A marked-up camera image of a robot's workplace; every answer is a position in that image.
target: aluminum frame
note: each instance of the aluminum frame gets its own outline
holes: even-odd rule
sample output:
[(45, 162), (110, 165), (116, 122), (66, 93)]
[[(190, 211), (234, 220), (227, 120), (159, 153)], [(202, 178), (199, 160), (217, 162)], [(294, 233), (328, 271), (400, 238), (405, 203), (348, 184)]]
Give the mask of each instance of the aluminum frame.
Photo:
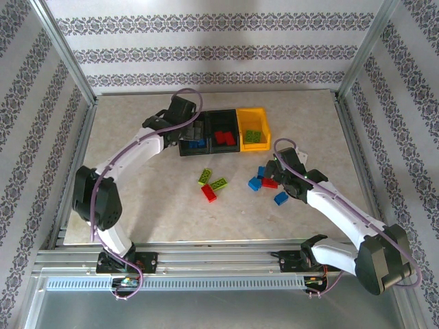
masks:
[(351, 86), (358, 76), (358, 73), (361, 70), (361, 67), (366, 61), (366, 58), (369, 56), (370, 51), (372, 51), (373, 46), (384, 30), (384, 27), (387, 25), (389, 18), (392, 16), (392, 13), (399, 2), (399, 0), (384, 0), (381, 4), (381, 7), (375, 16), (372, 25), (370, 26), (366, 36), (363, 39), (363, 42), (355, 54), (352, 64), (349, 66), (346, 74), (344, 75), (342, 84), (338, 89), (338, 93), (341, 97), (345, 97), (348, 94)]
[(91, 127), (93, 126), (93, 120), (95, 119), (96, 109), (98, 106), (98, 101), (94, 101), (87, 110), (86, 118), (84, 122), (84, 127), (82, 128), (80, 139), (78, 141), (78, 148), (73, 156), (73, 163), (71, 166), (71, 170), (69, 172), (69, 176), (67, 177), (67, 189), (62, 195), (60, 211), (55, 219), (55, 225), (52, 232), (52, 235), (49, 240), (48, 249), (53, 249), (57, 246), (57, 241), (60, 238), (60, 234), (64, 232), (63, 237), (65, 235), (65, 230), (61, 230), (63, 226), (66, 226), (66, 220), (68, 220), (70, 212), (71, 212), (71, 202), (73, 199), (73, 184), (72, 181), (75, 177), (76, 171), (80, 168), (82, 163), (84, 162), (85, 152), (87, 150), (88, 140), (90, 138)]
[(54, 16), (50, 12), (49, 6), (46, 4), (46, 1), (29, 0), (29, 2), (35, 10), (36, 14), (38, 15), (41, 23), (43, 24), (43, 27), (45, 28), (52, 43), (54, 44), (56, 51), (60, 55), (62, 61), (66, 64), (70, 74), (75, 80), (75, 83), (81, 90), (81, 93), (84, 96), (87, 104), (93, 104), (96, 100), (96, 95), (93, 92), (93, 89), (90, 87), (90, 84), (88, 83), (84, 72), (82, 72), (78, 61), (73, 55), (69, 44), (67, 43), (65, 37), (62, 35), (62, 32), (58, 27)]

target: lego brick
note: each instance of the lego brick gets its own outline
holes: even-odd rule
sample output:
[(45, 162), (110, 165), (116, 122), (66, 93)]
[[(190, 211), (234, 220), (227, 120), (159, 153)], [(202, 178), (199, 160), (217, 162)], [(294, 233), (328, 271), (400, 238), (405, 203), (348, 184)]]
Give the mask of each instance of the lego brick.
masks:
[(199, 185), (206, 185), (209, 182), (209, 179), (212, 176), (212, 171), (210, 169), (205, 168), (201, 173), (200, 179), (198, 180)]
[(224, 144), (226, 142), (226, 137), (223, 132), (215, 132), (215, 139), (218, 144)]
[(216, 181), (214, 181), (213, 183), (210, 184), (211, 188), (216, 191), (219, 190), (220, 188), (226, 187), (227, 185), (227, 181), (224, 178), (220, 178)]
[(248, 186), (249, 186), (252, 190), (254, 190), (254, 191), (258, 191), (258, 190), (261, 188), (262, 183), (261, 183), (261, 180), (258, 180), (256, 177), (253, 177), (253, 178), (248, 182)]
[(217, 199), (217, 196), (215, 195), (213, 189), (209, 184), (204, 185), (201, 188), (201, 191), (203, 191), (204, 195), (206, 195), (206, 198), (208, 199), (209, 202), (213, 202)]
[(233, 135), (231, 132), (225, 132), (224, 138), (226, 139), (226, 144), (228, 146), (236, 145), (235, 139), (233, 138)]
[(262, 186), (268, 188), (277, 188), (278, 184), (269, 178), (262, 178)]
[(185, 135), (183, 136), (183, 139), (186, 141), (192, 141), (193, 140), (193, 135), (195, 134), (195, 129), (193, 128), (193, 123), (186, 128), (186, 132)]
[[(201, 127), (201, 138), (195, 138), (195, 128)], [(180, 151), (180, 156), (196, 156), (202, 154), (210, 153), (210, 134), (209, 134), (209, 116), (205, 112), (201, 112), (200, 116), (196, 121), (193, 122), (192, 128), (194, 128), (193, 140), (182, 140), (178, 141), (178, 149)]]
[(246, 136), (244, 138), (245, 142), (248, 143), (260, 143), (262, 132), (258, 130), (247, 130)]
[(284, 204), (287, 200), (288, 200), (288, 194), (285, 192), (281, 192), (276, 197), (274, 197), (274, 202), (276, 202), (278, 206)]
[(260, 143), (261, 142), (261, 132), (254, 131), (253, 132), (253, 143)]
[(263, 178), (263, 173), (265, 173), (265, 167), (259, 166), (258, 168), (258, 179), (262, 179)]
[(246, 131), (246, 137), (244, 138), (246, 143), (253, 143), (253, 130)]
[(194, 131), (195, 132), (193, 133), (193, 139), (195, 141), (199, 141), (201, 138), (203, 138), (202, 129), (200, 127), (194, 128)]

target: blue lego brick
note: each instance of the blue lego brick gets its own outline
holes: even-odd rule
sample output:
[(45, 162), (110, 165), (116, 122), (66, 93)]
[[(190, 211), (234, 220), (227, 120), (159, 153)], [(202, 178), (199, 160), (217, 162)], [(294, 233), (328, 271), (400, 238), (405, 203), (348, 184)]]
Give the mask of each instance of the blue lego brick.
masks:
[(285, 192), (280, 192), (277, 196), (274, 197), (274, 202), (276, 202), (278, 206), (284, 204), (287, 200), (288, 194)]
[(254, 190), (254, 191), (258, 191), (258, 190), (261, 188), (262, 183), (261, 183), (261, 180), (258, 180), (256, 177), (253, 177), (253, 178), (248, 182), (248, 186), (249, 186), (252, 190)]
[(263, 178), (263, 173), (265, 171), (265, 167), (259, 166), (258, 168), (258, 179), (261, 180)]

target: white wall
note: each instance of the white wall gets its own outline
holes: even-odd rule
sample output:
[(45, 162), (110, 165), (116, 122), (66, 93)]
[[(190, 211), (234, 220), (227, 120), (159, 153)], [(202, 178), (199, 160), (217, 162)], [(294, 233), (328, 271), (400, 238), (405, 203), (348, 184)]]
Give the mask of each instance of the white wall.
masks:
[(94, 91), (340, 85), (382, 0), (47, 0)]
[(407, 231), (423, 270), (416, 289), (439, 327), (439, 13), (402, 1), (347, 97), (381, 214)]

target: purple cable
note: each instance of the purple cable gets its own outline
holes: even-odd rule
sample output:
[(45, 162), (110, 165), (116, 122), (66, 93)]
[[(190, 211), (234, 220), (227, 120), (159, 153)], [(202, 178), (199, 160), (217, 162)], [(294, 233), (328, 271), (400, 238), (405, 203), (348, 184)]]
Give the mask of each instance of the purple cable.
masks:
[(381, 231), (377, 226), (375, 226), (374, 224), (372, 224), (367, 218), (365, 218), (363, 215), (361, 215), (358, 211), (356, 211), (352, 206), (350, 206), (347, 202), (345, 202), (343, 199), (340, 199), (339, 197), (337, 197), (337, 195), (333, 192), (331, 192), (330, 190), (326, 189), (323, 186), (320, 186), (319, 184), (316, 184), (315, 182), (313, 182), (312, 180), (307, 179), (305, 176), (299, 174), (297, 171), (295, 171), (294, 169), (292, 169), (288, 164), (285, 163), (285, 161), (281, 158), (281, 156), (279, 155), (279, 153), (277, 152), (277, 144), (281, 141), (286, 141), (291, 143), (292, 145), (294, 145), (294, 149), (297, 148), (297, 145), (295, 144), (294, 141), (292, 141), (291, 139), (288, 138), (280, 138), (277, 141), (274, 142), (273, 148), (274, 148), (274, 154), (276, 155), (276, 157), (278, 158), (278, 160), (281, 162), (281, 164), (288, 169), (289, 171), (291, 171), (294, 175), (296, 175), (297, 177), (299, 177), (300, 179), (304, 180), (305, 182), (311, 184), (312, 186), (318, 187), (320, 190), (322, 190), (323, 192), (325, 192), (329, 197), (331, 197), (332, 199), (336, 199), (341, 205), (343, 205), (343, 207), (347, 208), (349, 211), (351, 211), (360, 221), (362, 221), (363, 223), (365, 223), (367, 226), (369, 226), (370, 228), (372, 228), (376, 233), (378, 233), (379, 235), (381, 235), (388, 243), (390, 243), (396, 250), (398, 250), (401, 255), (403, 255), (406, 259), (408, 259), (408, 261), (410, 263), (413, 264), (413, 267), (416, 270), (416, 275), (417, 275), (417, 279), (415, 281), (415, 283), (412, 284), (396, 284), (398, 287), (401, 288), (416, 288), (417, 286), (420, 285), (422, 279), (423, 279), (423, 274), (422, 271), (420, 270), (420, 267), (418, 265), (418, 263), (414, 260), (414, 258), (412, 257), (412, 255), (410, 255), (408, 252), (406, 252), (403, 248), (401, 248), (397, 243), (395, 243), (387, 234), (385, 234), (383, 231)]
[[(167, 127), (167, 128), (163, 128), (160, 130), (157, 130), (155, 132), (150, 132), (149, 134), (146, 134), (145, 136), (141, 137), (138, 141), (134, 141), (131, 144), (129, 144), (127, 147), (125, 147), (124, 149), (122, 149), (111, 161), (110, 163), (108, 163), (108, 165), (104, 168), (104, 170), (101, 172), (100, 176), (98, 177), (98, 179), (96, 180), (96, 183), (93, 187), (93, 191), (91, 193), (91, 200), (90, 200), (90, 240), (91, 242), (93, 242), (95, 240), (95, 235), (98, 235), (95, 233), (96, 227), (95, 227), (95, 207), (96, 207), (96, 197), (97, 197), (97, 191), (99, 190), (99, 185), (101, 184), (102, 180), (104, 179), (105, 175), (112, 169), (112, 167), (115, 165), (115, 163), (118, 161), (118, 159), (120, 159), (124, 154), (126, 154), (128, 151), (130, 151), (133, 147), (135, 147), (136, 145), (138, 145), (140, 142), (144, 141), (145, 139), (153, 136), (153, 135), (157, 135), (157, 134), (161, 134), (162, 132), (170, 132), (172, 130), (177, 130), (180, 128), (183, 128), (187, 125), (190, 125), (191, 123), (193, 123), (198, 116), (201, 113), (201, 110), (203, 109), (203, 98), (201, 96), (201, 94), (196, 91), (195, 89), (192, 88), (183, 88), (180, 89), (179, 91), (177, 91), (176, 93), (174, 93), (171, 96), (171, 99), (173, 99), (176, 95), (180, 94), (180, 93), (185, 93), (185, 92), (191, 92), (191, 93), (195, 93), (198, 95), (198, 97), (200, 98), (200, 106), (198, 107), (198, 111), (195, 113), (195, 115), (193, 117), (191, 117), (188, 121), (181, 123), (179, 125), (174, 125), (172, 127)], [(119, 259), (120, 261), (124, 262), (125, 264), (131, 266), (132, 268), (136, 269), (140, 275), (139, 278), (139, 285), (137, 286), (136, 290), (134, 290), (131, 294), (129, 294), (128, 296), (125, 297), (119, 297), (117, 295), (117, 292), (115, 293), (116, 298), (120, 298), (123, 300), (127, 300), (128, 298), (131, 298), (132, 296), (134, 296), (136, 293), (139, 292), (139, 290), (141, 289), (142, 285), (143, 285), (143, 272), (142, 270), (137, 267), (135, 264), (128, 262), (127, 260), (123, 259), (122, 257), (120, 257), (118, 254), (114, 253), (109, 246), (107, 246), (99, 237), (99, 242), (102, 244), (102, 246), (104, 247), (104, 249), (106, 249), (112, 256), (114, 256), (115, 258)]]
[(314, 288), (310, 288), (307, 287), (307, 290), (313, 291), (314, 293), (316, 293), (318, 295), (318, 297), (320, 298), (320, 296), (323, 296), (325, 293), (328, 293), (333, 287), (335, 287), (335, 285), (338, 283), (338, 281), (340, 280), (340, 278), (342, 277), (342, 274), (344, 273), (344, 271), (340, 271), (340, 273), (338, 273), (337, 278), (335, 279), (335, 281), (333, 282), (333, 284), (331, 286), (329, 286), (329, 288), (327, 287), (325, 290), (323, 291), (319, 291), (317, 289)]

